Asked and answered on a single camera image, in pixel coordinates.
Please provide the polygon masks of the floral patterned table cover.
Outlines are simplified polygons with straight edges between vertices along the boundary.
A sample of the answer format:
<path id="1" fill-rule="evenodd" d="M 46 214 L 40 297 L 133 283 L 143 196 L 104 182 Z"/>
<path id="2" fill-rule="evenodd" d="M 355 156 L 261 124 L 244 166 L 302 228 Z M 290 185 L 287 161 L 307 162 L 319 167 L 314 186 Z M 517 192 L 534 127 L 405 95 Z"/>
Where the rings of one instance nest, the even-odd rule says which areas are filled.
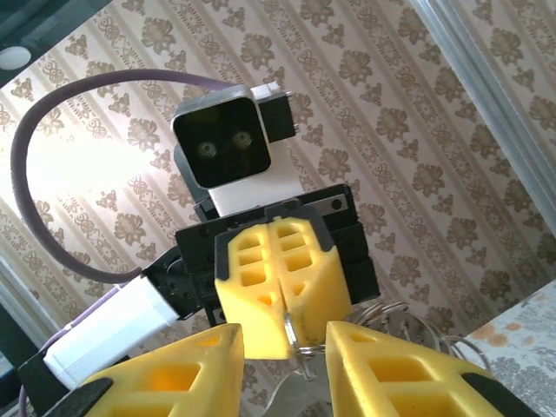
<path id="1" fill-rule="evenodd" d="M 556 280 L 466 339 L 505 387 L 541 417 L 556 417 Z"/>

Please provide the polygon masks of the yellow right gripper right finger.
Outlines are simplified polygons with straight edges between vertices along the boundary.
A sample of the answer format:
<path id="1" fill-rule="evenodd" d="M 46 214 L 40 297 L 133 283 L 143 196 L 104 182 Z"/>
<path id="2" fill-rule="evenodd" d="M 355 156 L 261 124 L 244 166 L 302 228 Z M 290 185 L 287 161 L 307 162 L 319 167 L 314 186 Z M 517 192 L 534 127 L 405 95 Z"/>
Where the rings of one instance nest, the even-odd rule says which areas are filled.
<path id="1" fill-rule="evenodd" d="M 537 417 L 486 370 L 345 321 L 327 324 L 334 417 Z"/>

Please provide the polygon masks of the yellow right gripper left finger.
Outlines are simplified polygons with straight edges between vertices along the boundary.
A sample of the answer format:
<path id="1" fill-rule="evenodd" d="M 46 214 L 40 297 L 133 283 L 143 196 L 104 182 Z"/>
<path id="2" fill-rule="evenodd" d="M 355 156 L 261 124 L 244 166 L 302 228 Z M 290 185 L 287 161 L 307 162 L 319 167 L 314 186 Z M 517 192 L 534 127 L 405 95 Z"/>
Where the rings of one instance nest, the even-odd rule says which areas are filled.
<path id="1" fill-rule="evenodd" d="M 240 417 L 239 324 L 193 334 L 88 378 L 112 385 L 84 417 Z"/>

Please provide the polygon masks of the aluminium left frame post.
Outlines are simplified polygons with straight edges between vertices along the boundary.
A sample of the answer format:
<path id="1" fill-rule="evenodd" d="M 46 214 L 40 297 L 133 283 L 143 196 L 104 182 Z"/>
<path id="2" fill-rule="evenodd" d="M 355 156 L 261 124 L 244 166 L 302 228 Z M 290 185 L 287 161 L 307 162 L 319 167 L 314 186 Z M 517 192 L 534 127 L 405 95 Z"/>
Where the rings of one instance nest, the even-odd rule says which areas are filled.
<path id="1" fill-rule="evenodd" d="M 410 0 L 556 232 L 556 0 Z"/>

